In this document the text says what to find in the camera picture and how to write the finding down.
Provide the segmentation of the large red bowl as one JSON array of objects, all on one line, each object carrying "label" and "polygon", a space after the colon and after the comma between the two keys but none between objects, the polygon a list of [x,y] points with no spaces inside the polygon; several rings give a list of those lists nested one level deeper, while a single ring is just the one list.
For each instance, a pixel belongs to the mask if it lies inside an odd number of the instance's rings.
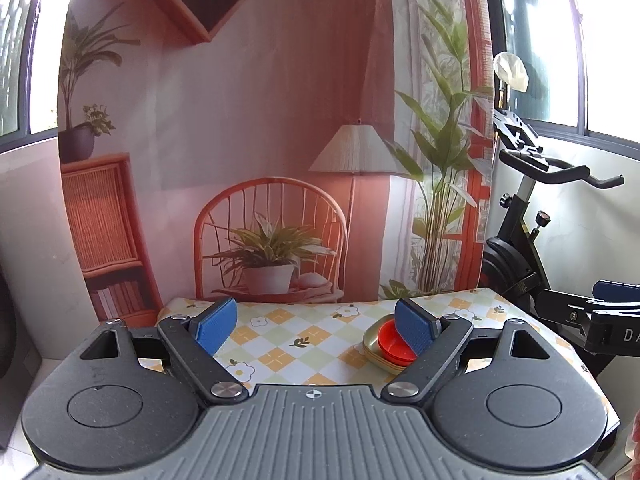
[{"label": "large red bowl", "polygon": [[393,318],[378,330],[378,346],[384,358],[398,366],[408,366],[416,360],[416,354],[399,335]]}]

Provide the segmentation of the green square plate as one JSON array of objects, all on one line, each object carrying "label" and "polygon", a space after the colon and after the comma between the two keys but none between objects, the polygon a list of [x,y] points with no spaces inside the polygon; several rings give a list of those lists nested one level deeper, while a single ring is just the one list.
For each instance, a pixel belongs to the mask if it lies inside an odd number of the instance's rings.
[{"label": "green square plate", "polygon": [[379,318],[377,321],[375,321],[369,328],[367,328],[362,336],[362,344],[365,344],[372,351],[378,353],[384,359],[386,359],[386,357],[384,356],[380,346],[378,345],[378,332],[387,321],[393,321],[393,319],[393,314],[384,315],[382,318]]}]

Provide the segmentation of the black exercise bike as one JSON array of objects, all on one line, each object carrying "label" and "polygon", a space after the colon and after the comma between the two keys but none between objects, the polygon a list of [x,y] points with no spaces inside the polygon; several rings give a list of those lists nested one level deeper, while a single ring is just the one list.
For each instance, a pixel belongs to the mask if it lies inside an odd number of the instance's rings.
[{"label": "black exercise bike", "polygon": [[502,51],[495,55],[492,68],[499,81],[498,104],[492,112],[494,131],[501,142],[499,160],[519,172],[522,178],[515,193],[500,197],[499,205],[506,214],[498,234],[486,240],[480,284],[498,292],[521,310],[534,314],[537,297],[550,287],[535,242],[539,231],[551,222],[551,217],[540,210],[536,213],[536,226],[533,229],[526,226],[525,214],[535,185],[584,181],[594,188],[607,190],[623,185],[625,178],[620,174],[598,179],[585,165],[574,166],[544,154],[538,133],[508,109],[509,92],[524,93],[528,88],[524,62],[517,55]]}]

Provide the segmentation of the printed room backdrop cloth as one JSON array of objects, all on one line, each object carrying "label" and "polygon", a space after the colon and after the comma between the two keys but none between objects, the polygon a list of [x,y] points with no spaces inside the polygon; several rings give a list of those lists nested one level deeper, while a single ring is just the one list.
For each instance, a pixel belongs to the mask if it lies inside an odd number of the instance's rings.
[{"label": "printed room backdrop cloth", "polygon": [[101,321],[480,281],[487,0],[70,0],[58,136]]}]

